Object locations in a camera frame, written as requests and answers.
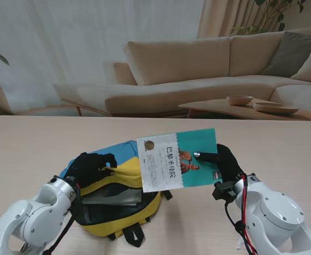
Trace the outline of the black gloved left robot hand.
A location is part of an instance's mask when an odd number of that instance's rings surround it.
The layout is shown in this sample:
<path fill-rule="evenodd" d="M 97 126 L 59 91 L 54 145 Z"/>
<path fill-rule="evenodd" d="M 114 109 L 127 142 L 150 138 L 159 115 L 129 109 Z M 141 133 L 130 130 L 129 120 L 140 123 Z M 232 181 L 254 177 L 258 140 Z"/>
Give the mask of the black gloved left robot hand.
<path fill-rule="evenodd" d="M 114 174 L 113 170 L 107 168 L 107 164 L 112 168 L 117 168 L 117 161 L 113 154 L 83 152 L 69 166 L 64 178 L 74 177 L 80 188 L 86 188 Z"/>

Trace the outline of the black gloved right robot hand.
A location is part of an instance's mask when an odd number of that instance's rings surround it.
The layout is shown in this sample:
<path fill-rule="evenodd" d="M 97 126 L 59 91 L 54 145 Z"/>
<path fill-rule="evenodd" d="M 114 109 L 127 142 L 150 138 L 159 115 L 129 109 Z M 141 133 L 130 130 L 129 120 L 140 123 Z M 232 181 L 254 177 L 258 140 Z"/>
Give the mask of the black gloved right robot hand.
<path fill-rule="evenodd" d="M 237 181 L 242 175 L 245 175 L 231 150 L 223 144 L 217 144 L 217 153 L 198 151 L 194 153 L 194 157 L 198 161 L 216 165 L 223 182 Z"/>

